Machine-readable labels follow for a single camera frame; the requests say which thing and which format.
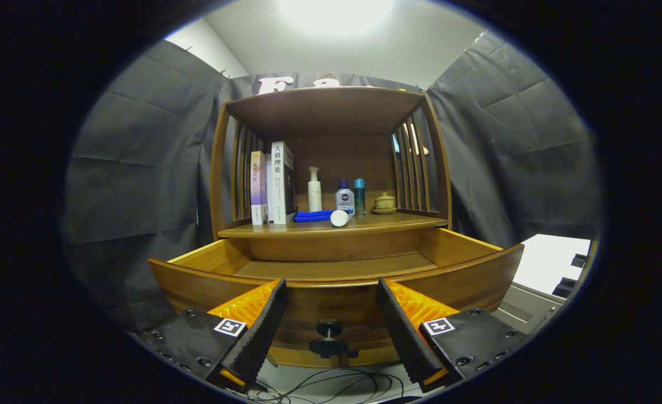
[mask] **orange gripper pad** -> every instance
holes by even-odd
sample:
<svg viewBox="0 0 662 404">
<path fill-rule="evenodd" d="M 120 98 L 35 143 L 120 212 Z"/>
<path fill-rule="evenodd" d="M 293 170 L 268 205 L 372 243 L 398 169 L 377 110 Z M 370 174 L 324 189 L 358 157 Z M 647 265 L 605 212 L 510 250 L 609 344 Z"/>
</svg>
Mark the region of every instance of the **orange gripper pad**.
<svg viewBox="0 0 662 404">
<path fill-rule="evenodd" d="M 430 320 L 440 319 L 441 317 L 446 317 L 447 315 L 456 314 L 458 310 L 453 309 L 453 307 L 448 307 L 447 305 L 442 304 L 442 302 L 431 299 L 430 297 L 416 292 L 410 287 L 405 287 L 400 283 L 385 280 L 395 300 L 398 301 L 400 307 L 402 307 L 405 316 L 408 317 L 408 320 L 415 328 L 418 334 L 421 334 L 418 329 L 423 322 L 430 322 Z"/>
<path fill-rule="evenodd" d="M 223 319 L 236 320 L 237 322 L 244 322 L 251 328 L 253 322 L 256 321 L 261 310 L 266 305 L 266 301 L 273 291 L 274 287 L 280 282 L 280 279 L 262 284 L 256 289 L 251 289 L 241 296 L 231 299 L 224 304 L 210 309 L 208 314 L 218 315 Z"/>
</svg>

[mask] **folded towel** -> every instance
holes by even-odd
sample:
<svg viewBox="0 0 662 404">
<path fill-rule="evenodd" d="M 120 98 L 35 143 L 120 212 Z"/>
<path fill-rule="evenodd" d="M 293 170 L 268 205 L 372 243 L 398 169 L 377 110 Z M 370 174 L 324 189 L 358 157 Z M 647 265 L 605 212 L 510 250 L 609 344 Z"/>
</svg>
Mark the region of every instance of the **folded towel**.
<svg viewBox="0 0 662 404">
<path fill-rule="evenodd" d="M 323 215 L 322 217 L 298 217 L 295 215 L 293 222 L 322 222 L 324 220 L 331 220 L 331 215 Z"/>
<path fill-rule="evenodd" d="M 333 210 L 319 210 L 318 212 L 297 212 L 295 217 L 327 217 Z"/>
</svg>

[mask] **white letter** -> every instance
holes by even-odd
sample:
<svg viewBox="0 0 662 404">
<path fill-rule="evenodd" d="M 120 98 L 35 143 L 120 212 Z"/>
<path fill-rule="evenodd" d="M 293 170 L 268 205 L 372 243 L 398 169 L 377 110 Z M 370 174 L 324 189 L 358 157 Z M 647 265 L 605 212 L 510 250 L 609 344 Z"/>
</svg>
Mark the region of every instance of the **white letter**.
<svg viewBox="0 0 662 404">
<path fill-rule="evenodd" d="M 261 88 L 258 89 L 258 94 L 272 93 L 273 90 L 285 90 L 285 84 L 292 84 L 293 77 L 267 77 L 266 79 L 258 79 L 261 82 Z"/>
<path fill-rule="evenodd" d="M 340 87 L 341 84 L 336 79 L 318 79 L 313 82 L 313 87 Z"/>
</svg>

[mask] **book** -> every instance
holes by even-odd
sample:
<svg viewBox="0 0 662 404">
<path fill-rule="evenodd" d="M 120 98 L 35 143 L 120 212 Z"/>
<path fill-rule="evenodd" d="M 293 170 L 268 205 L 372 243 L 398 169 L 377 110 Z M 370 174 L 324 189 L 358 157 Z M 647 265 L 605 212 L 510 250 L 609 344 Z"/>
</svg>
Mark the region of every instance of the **book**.
<svg viewBox="0 0 662 404">
<path fill-rule="evenodd" d="M 271 196 L 273 195 L 273 179 L 271 176 L 271 172 L 273 171 L 273 168 L 271 168 L 273 158 L 271 156 L 271 153 L 266 154 L 266 205 L 268 207 L 269 222 L 273 222 L 273 197 Z"/>
<path fill-rule="evenodd" d="M 251 151 L 251 223 L 260 226 L 266 222 L 266 154 Z"/>
<path fill-rule="evenodd" d="M 293 189 L 293 153 L 282 141 L 271 144 L 273 179 L 273 222 L 292 222 L 295 215 L 295 194 Z"/>
</svg>

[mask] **teal bottle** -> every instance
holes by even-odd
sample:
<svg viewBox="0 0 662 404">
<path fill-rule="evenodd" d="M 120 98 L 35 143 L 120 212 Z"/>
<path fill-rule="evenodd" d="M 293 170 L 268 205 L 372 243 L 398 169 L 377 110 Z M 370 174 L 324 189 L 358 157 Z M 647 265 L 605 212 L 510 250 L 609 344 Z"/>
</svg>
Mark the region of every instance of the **teal bottle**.
<svg viewBox="0 0 662 404">
<path fill-rule="evenodd" d="M 366 183 L 362 178 L 353 181 L 353 195 L 355 196 L 356 216 L 366 215 Z"/>
</svg>

